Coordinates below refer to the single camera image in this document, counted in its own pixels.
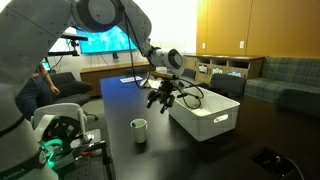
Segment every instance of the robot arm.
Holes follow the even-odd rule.
[[[184,61],[177,50],[155,48],[150,44],[151,21],[134,1],[95,0],[89,6],[87,2],[72,4],[72,13],[78,28],[97,32],[106,31],[117,25],[128,34],[151,65],[166,67],[176,76],[182,74]]]
[[[127,30],[125,17],[133,30]],[[48,166],[24,168],[34,159],[43,164],[43,153],[15,97],[65,29],[99,32],[114,25],[128,33],[152,65],[182,74],[184,61],[176,50],[150,45],[151,22],[132,0],[11,0],[0,12],[0,161],[5,162],[0,178],[58,179]]]

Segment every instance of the white bin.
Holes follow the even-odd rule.
[[[173,106],[169,108],[169,114],[197,141],[204,141],[234,129],[240,103],[201,87],[199,89],[204,94],[200,108],[188,108],[183,98],[177,98],[180,92],[174,91],[176,98]],[[195,87],[184,91],[201,96]],[[191,96],[185,97],[185,100],[191,107],[199,104],[198,100]]]

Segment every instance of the monitor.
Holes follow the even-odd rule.
[[[77,30],[77,34],[88,37],[88,41],[79,41],[82,54],[129,51],[128,35],[118,26],[108,31],[92,33]],[[137,50],[130,39],[131,50]]]

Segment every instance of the wall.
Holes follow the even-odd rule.
[[[151,44],[162,48],[177,49],[181,54],[195,53],[196,51],[196,0],[135,0],[144,10],[152,22],[150,35]],[[54,49],[66,48],[65,41],[57,42]],[[80,80],[82,68],[105,66],[116,63],[129,63],[130,53],[118,53],[119,59],[114,60],[112,54],[80,55],[78,57],[64,56],[56,70],[59,72],[71,71],[76,79]],[[146,61],[140,53],[134,52],[135,61]],[[53,66],[60,57],[50,57]]]
[[[197,53],[206,54],[207,26],[208,26],[208,0],[198,1],[197,16]]]
[[[320,58],[320,1],[200,1],[208,8],[207,24],[198,24],[198,30],[207,28],[205,50],[197,37],[199,53]]]

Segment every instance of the black table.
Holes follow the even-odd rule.
[[[252,158],[267,147],[293,160],[306,179],[320,177],[320,121],[251,97],[238,99],[236,128],[197,142],[162,105],[147,109],[147,93],[120,78],[100,81],[117,180],[274,179]],[[129,123],[148,121],[147,141],[136,144]],[[298,171],[286,179],[300,179]]]

